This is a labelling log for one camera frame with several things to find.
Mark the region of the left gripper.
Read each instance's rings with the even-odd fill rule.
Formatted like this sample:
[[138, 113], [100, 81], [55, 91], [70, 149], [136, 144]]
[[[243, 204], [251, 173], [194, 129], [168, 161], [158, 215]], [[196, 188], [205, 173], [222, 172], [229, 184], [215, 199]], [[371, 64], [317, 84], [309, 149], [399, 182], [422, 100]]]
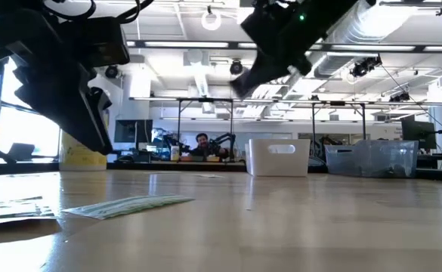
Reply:
[[102, 88], [90, 87], [82, 66], [60, 67], [59, 18], [45, 7], [0, 7], [0, 60], [19, 62], [15, 95], [89, 150], [107, 155], [113, 146], [104, 122], [112, 105]]

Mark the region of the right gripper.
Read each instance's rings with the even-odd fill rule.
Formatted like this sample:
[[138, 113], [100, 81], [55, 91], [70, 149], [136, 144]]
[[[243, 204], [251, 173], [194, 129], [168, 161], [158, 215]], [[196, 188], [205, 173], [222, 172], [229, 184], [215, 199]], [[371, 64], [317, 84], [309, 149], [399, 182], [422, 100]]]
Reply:
[[341, 0], [303, 0], [268, 5], [264, 13], [271, 30], [251, 69], [230, 81], [238, 98], [248, 97], [259, 85], [300, 69], [304, 53], [342, 17]]

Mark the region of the black monitor on arm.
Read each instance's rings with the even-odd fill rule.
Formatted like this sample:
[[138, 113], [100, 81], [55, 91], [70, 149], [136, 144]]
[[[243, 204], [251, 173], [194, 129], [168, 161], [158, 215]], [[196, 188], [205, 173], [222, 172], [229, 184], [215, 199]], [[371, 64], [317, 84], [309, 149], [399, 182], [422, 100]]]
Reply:
[[403, 120], [401, 125], [404, 141], [418, 141], [419, 149], [435, 150], [437, 148], [433, 123]]

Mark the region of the white ceiling pipes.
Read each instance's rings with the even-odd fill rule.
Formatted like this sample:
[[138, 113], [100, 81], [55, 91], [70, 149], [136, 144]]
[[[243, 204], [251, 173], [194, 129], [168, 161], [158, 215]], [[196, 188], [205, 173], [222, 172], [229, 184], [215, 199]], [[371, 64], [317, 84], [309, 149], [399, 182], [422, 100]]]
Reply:
[[286, 76], [259, 85], [235, 108], [241, 119], [263, 119], [267, 116], [283, 118], [296, 105], [297, 100], [319, 100], [327, 93], [329, 83], [343, 82], [340, 76], [321, 79], [317, 77]]

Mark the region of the yellow Lysol wipes canister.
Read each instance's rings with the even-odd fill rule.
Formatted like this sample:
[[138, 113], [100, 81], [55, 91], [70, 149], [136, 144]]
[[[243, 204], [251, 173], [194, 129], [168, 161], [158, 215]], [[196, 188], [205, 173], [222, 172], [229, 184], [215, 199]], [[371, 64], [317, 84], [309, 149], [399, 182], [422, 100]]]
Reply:
[[104, 171], [107, 169], [107, 157], [89, 150], [65, 131], [61, 131], [59, 169], [62, 172]]

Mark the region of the black monitor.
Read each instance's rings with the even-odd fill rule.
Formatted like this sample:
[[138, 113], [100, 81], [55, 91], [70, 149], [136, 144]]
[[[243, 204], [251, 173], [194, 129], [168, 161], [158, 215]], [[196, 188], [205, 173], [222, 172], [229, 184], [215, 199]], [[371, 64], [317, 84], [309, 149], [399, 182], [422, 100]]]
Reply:
[[152, 141], [152, 119], [116, 120], [114, 141], [119, 143], [149, 143]]

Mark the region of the grey laptop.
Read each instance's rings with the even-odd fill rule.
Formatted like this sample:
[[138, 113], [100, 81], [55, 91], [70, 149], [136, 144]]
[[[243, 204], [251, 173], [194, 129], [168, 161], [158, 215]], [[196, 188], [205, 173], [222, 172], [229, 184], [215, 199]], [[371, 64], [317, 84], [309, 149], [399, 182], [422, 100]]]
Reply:
[[34, 149], [34, 144], [13, 143], [8, 155], [17, 161], [28, 161], [32, 159]]

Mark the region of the person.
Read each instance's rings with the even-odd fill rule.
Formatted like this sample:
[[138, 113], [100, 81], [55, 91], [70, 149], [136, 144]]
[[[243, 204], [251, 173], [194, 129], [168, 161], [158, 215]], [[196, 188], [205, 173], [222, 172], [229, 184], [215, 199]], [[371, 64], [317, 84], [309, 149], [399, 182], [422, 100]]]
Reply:
[[190, 151], [191, 156], [217, 156], [220, 159], [226, 159], [229, 157], [229, 150], [227, 148], [212, 146], [209, 143], [207, 134], [200, 133], [196, 136], [197, 147]]

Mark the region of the white plastic bin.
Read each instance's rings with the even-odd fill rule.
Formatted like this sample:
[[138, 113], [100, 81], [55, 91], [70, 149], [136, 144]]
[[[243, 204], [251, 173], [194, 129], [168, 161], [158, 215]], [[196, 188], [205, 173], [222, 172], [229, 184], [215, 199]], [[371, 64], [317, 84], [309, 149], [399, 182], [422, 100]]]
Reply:
[[306, 177], [309, 139], [250, 139], [246, 145], [246, 169], [255, 177]]

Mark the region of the grey translucent plastic bin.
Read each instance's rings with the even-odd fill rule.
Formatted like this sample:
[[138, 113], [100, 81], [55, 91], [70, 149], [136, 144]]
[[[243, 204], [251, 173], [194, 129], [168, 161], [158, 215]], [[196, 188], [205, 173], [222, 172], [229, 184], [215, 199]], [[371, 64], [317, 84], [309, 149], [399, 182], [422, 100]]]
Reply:
[[386, 178], [383, 171], [390, 164], [410, 167], [414, 178], [418, 151], [418, 141], [361, 140], [350, 146], [325, 146], [330, 174], [363, 178]]

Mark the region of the black background station frame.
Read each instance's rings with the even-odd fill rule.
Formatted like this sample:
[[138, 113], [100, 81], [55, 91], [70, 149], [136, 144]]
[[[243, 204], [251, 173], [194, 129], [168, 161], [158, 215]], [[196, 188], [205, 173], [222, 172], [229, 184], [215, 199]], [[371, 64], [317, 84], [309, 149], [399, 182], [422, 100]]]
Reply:
[[130, 97], [129, 100], [145, 100], [145, 101], [177, 101], [178, 102], [178, 133], [180, 131], [180, 115], [181, 105], [184, 101], [199, 102], [199, 103], [214, 103], [227, 102], [230, 104], [230, 111], [233, 112], [233, 105], [235, 103], [245, 104], [310, 104], [312, 117], [312, 134], [315, 135], [315, 104], [331, 107], [345, 107], [351, 105], [359, 105], [361, 107], [360, 115], [362, 116], [362, 135], [366, 140], [366, 105], [367, 102], [359, 101], [343, 101], [343, 100], [283, 100], [283, 99], [237, 99], [237, 98], [222, 98], [222, 97]]

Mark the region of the ceiling light rail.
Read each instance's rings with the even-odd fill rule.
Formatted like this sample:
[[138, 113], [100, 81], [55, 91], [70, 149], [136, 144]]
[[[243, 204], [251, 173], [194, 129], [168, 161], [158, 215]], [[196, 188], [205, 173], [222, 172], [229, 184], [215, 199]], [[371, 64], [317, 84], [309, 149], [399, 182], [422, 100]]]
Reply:
[[[196, 42], [196, 41], [142, 41], [128, 40], [129, 48], [155, 49], [221, 49], [255, 50], [252, 42]], [[386, 54], [442, 54], [442, 45], [392, 45], [392, 44], [333, 44], [315, 43], [308, 51], [339, 53], [386, 53]]]

